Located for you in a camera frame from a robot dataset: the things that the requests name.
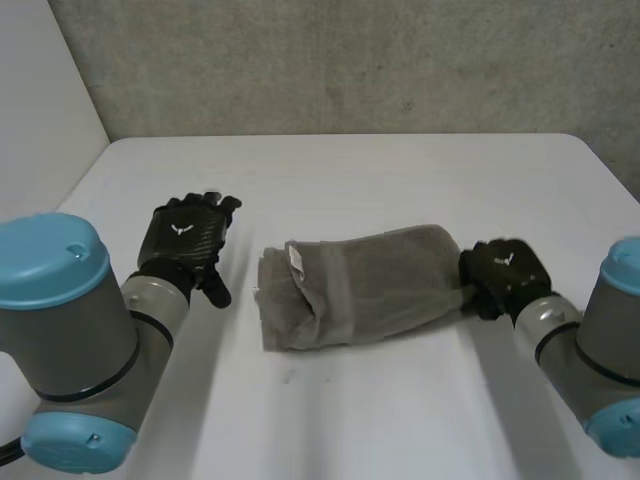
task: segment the concrete wall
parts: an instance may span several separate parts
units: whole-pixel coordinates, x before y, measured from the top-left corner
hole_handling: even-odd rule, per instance
[[[46,0],[0,0],[0,221],[55,209],[107,145]]]
[[[49,1],[113,140],[567,132],[640,196],[637,0]]]

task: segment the white tag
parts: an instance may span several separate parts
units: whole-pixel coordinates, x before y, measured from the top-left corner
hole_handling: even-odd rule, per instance
[[[291,266],[300,272],[300,280],[304,280],[304,269],[302,268],[302,257],[293,246],[289,245],[289,262]]]

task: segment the white wall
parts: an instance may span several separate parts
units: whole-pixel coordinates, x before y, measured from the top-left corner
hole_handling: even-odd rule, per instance
[[[108,143],[46,0],[0,0],[0,221],[55,209]]]

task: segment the robotic hand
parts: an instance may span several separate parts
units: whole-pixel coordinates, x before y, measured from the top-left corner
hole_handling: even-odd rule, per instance
[[[477,288],[470,307],[483,320],[508,313],[513,321],[529,303],[550,296],[551,278],[524,241],[478,242],[464,250],[459,261],[463,285]]]
[[[134,275],[171,275],[189,295],[195,287],[218,308],[231,304],[231,294],[216,270],[233,212],[242,206],[234,197],[217,192],[190,193],[172,198],[153,213]]]
[[[477,243],[462,252],[470,307],[485,320],[507,313],[516,343],[542,369],[585,433],[616,457],[640,457],[640,239],[615,244],[583,315],[551,289],[522,240]]]
[[[69,473],[125,460],[191,290],[231,303],[216,264],[241,203],[220,199],[189,194],[157,208],[122,287],[87,221],[54,213],[0,224],[0,350],[41,399],[20,438],[32,460]],[[15,443],[0,463],[19,458]]]

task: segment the gray towel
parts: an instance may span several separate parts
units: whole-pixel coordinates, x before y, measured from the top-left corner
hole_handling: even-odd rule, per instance
[[[460,310],[472,292],[459,256],[438,225],[267,248],[256,292],[264,348],[376,342]]]

